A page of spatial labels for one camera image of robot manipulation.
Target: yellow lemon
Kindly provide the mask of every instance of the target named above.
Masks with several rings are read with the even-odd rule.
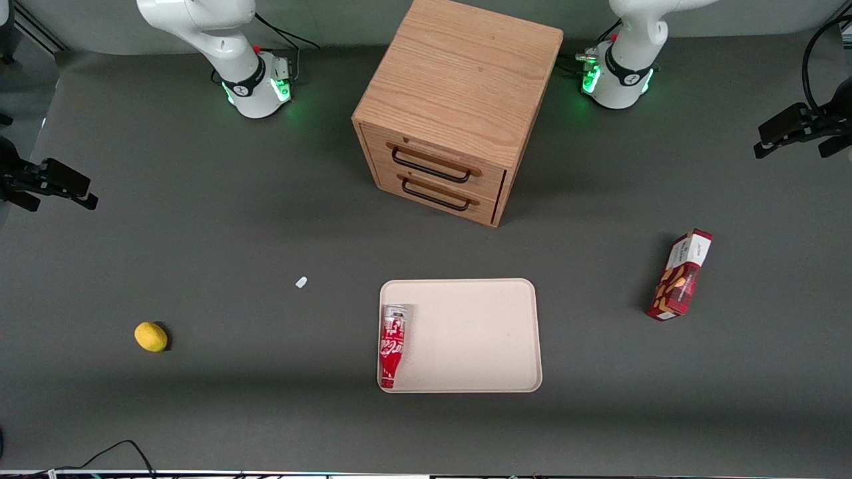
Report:
[[[162,351],[169,344],[169,337],[163,331],[163,328],[148,321],[140,323],[133,336],[145,351],[152,353]]]

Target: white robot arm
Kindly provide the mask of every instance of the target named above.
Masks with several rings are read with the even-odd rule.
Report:
[[[592,61],[583,92],[607,108],[633,106],[648,90],[652,65],[669,39],[669,26],[662,21],[671,12],[700,9],[718,0],[609,0],[613,12],[624,22],[615,42],[603,42],[579,58]]]
[[[287,60],[257,53],[235,30],[254,19],[255,0],[136,0],[136,6],[151,26],[191,44],[210,61],[228,99],[246,117],[267,117],[291,98]]]

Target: black metal handle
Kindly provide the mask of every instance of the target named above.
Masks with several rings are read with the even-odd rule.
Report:
[[[468,209],[468,207],[470,206],[470,200],[469,199],[464,202],[464,206],[458,206],[458,205],[454,205],[453,203],[447,203],[443,199],[432,198],[431,196],[429,196],[425,193],[420,193],[418,191],[414,191],[410,188],[407,188],[406,187],[407,184],[408,184],[408,178],[403,178],[403,180],[402,180],[402,191],[410,194],[411,196],[417,196],[420,199],[425,199],[426,201],[431,201],[432,203],[435,203],[436,205],[441,205],[445,208],[449,208],[449,209],[455,210],[455,211],[466,211]]]
[[[390,154],[391,158],[394,159],[394,163],[401,164],[403,166],[407,166],[408,168],[412,168],[412,169],[417,170],[417,171],[422,171],[423,173],[428,173],[432,176],[438,176],[441,180],[447,180],[449,182],[454,182],[454,183],[466,183],[470,179],[470,174],[473,173],[473,171],[468,170],[467,174],[465,174],[461,178],[459,178],[457,176],[447,175],[447,173],[442,173],[438,170],[432,170],[431,168],[427,168],[427,167],[421,166],[419,164],[414,164],[410,161],[405,161],[404,159],[399,159],[396,156],[396,154],[399,153],[399,152],[400,152],[400,148],[394,147],[394,151],[391,152],[391,154]]]

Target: wood grain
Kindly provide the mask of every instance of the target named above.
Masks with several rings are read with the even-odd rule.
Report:
[[[415,0],[354,117],[513,170],[562,32],[447,0]]]

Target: beige tray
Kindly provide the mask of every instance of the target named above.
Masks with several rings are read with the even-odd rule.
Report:
[[[410,309],[388,393],[528,393],[541,385],[535,287],[527,280],[397,280],[385,304]],[[377,365],[376,380],[381,383]]]

